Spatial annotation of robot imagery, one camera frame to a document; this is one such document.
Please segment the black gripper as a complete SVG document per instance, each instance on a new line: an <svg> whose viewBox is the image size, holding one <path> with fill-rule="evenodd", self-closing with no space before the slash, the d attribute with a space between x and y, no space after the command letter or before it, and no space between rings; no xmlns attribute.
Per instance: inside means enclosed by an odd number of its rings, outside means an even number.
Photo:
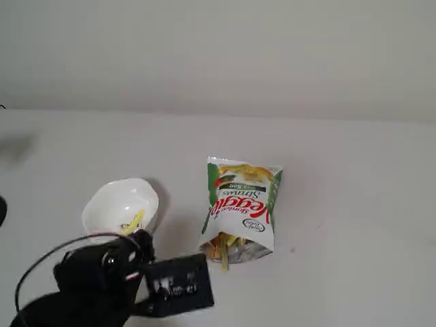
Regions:
<svg viewBox="0 0 436 327"><path fill-rule="evenodd" d="M143 229L127 237L66 253L53 269L59 290L134 300L140 285L139 266L155 261L155 249L153 237Z"/></svg>

